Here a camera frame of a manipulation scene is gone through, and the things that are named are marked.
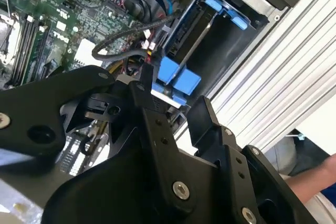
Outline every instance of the blue plastic tab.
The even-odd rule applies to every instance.
[[[183,94],[173,93],[173,101],[180,105],[186,105],[187,100],[183,97]]]
[[[247,21],[242,18],[235,10],[227,11],[228,15],[231,17],[231,21],[235,23],[241,30],[246,30],[248,27]]]
[[[197,87],[201,78],[188,69],[183,69],[173,87],[181,92],[190,95]]]
[[[177,72],[179,65],[168,57],[163,57],[160,63],[160,69],[158,74],[158,79],[168,84],[172,79],[174,74]]]
[[[159,93],[163,93],[163,91],[164,91],[164,87],[161,86],[160,84],[155,83],[155,82],[152,83],[152,89],[159,92]]]
[[[222,2],[220,0],[205,0],[208,6],[211,6],[216,11],[220,12],[222,10]]]

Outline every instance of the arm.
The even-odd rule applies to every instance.
[[[336,155],[327,158],[320,166],[286,180],[302,203],[336,183]]]

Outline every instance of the motherboard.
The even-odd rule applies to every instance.
[[[107,34],[138,23],[117,0],[0,1],[0,89],[41,80],[53,71],[104,67],[106,62],[91,56],[94,46]],[[100,53],[125,51],[133,40],[120,38]]]

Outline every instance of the screw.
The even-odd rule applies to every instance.
[[[109,77],[105,73],[98,74],[101,78],[108,79]]]
[[[168,140],[165,137],[163,137],[161,138],[161,143],[168,144]]]
[[[189,188],[181,181],[176,181],[173,184],[173,191],[179,199],[187,200],[190,197]]]
[[[137,84],[136,86],[138,87],[138,89],[140,89],[142,91],[145,90],[145,87],[142,84]]]
[[[244,219],[249,223],[249,224],[256,224],[257,223],[257,219],[254,216],[254,214],[252,213],[252,211],[246,207],[242,208],[242,214]]]
[[[229,136],[231,136],[231,135],[232,135],[232,131],[231,131],[231,130],[229,130],[228,128],[226,128],[226,129],[225,129],[225,132],[226,132],[226,134],[228,134]]]
[[[4,129],[5,127],[9,126],[11,119],[8,115],[4,113],[0,113],[0,129]]]
[[[255,154],[255,155],[259,155],[260,153],[259,153],[259,151],[257,150],[257,149],[255,149],[255,148],[252,148],[252,151],[253,151],[253,153]]]

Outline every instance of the green circuit board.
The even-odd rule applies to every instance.
[[[80,61],[75,58],[83,39],[96,44],[107,34],[127,29],[138,23],[115,5],[102,4],[103,0],[8,0],[8,2],[11,11],[19,15],[22,27],[27,20],[36,26],[34,28],[36,32],[29,42],[31,47],[29,55],[26,55],[25,71],[19,84],[41,79],[43,67],[47,64],[51,70],[63,66],[66,71],[85,65],[86,56],[81,56]],[[78,2],[97,8],[84,8],[78,5]],[[22,37],[23,32],[24,30],[21,31],[20,38],[29,41],[29,38]],[[133,39],[131,37],[118,39],[107,48],[106,53],[126,50]]]

